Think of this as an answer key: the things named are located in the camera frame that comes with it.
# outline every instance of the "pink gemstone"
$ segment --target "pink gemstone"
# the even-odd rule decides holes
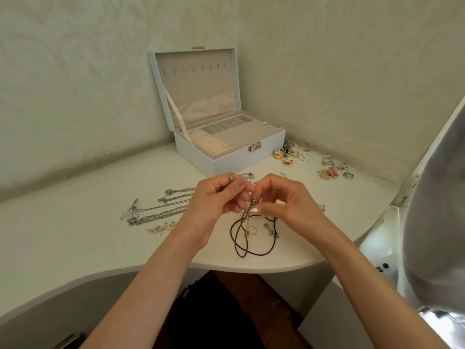
[[[335,177],[338,177],[338,176],[339,176],[338,171],[337,171],[336,169],[334,169],[333,167],[329,167],[329,170],[331,170],[331,172],[333,173],[333,175],[334,175]]]

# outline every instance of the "human hand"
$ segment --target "human hand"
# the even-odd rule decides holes
[[[315,246],[327,237],[328,228],[336,228],[301,182],[268,174],[255,184],[251,198],[259,202],[251,209],[253,214],[281,219]]]
[[[229,182],[229,176],[236,179]],[[255,187],[244,177],[236,174],[218,175],[201,180],[195,187],[194,195],[187,209],[176,225],[174,232],[186,233],[193,241],[203,248],[212,234],[213,227],[223,213],[240,213],[247,208],[250,201],[248,192],[254,192]]]

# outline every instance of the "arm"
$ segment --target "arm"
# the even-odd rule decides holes
[[[221,214],[240,213],[246,208],[243,199],[250,200],[247,192],[254,189],[244,178],[229,184],[228,174],[199,182],[176,228],[148,259],[82,349],[152,348],[192,258],[207,244]]]
[[[270,174],[257,183],[252,197],[261,200],[254,213],[281,219],[328,260],[376,349],[448,348],[320,211],[302,183]],[[278,199],[286,204],[276,204]]]

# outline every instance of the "desk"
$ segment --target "desk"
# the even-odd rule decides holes
[[[317,174],[320,163],[316,152],[308,161],[294,159],[291,166],[270,156],[247,171],[255,173],[254,181],[284,172],[303,182],[317,203],[326,205],[326,215],[355,240],[375,223],[399,186],[354,169],[352,180],[323,181]],[[137,206],[152,207],[167,188],[194,187],[203,178],[171,144],[1,204],[0,324],[86,281],[139,270],[167,234],[147,233],[158,221],[130,227],[119,219],[121,214],[135,198]],[[233,213],[220,218],[191,267],[275,273],[322,260],[281,221],[276,222],[280,238],[269,255],[239,258],[229,234],[237,218]],[[251,221],[259,232],[250,237],[250,250],[267,251],[272,238],[263,228],[265,220]]]

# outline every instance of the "patterned wallpaper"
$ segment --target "patterned wallpaper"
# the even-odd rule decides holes
[[[148,52],[234,46],[234,11],[235,0],[0,0],[0,191],[173,140]]]
[[[464,14],[465,0],[0,0],[0,197],[172,140],[147,53],[193,45],[239,46],[245,110],[401,182],[465,93]]]
[[[393,182],[465,94],[465,0],[240,0],[242,108]]]

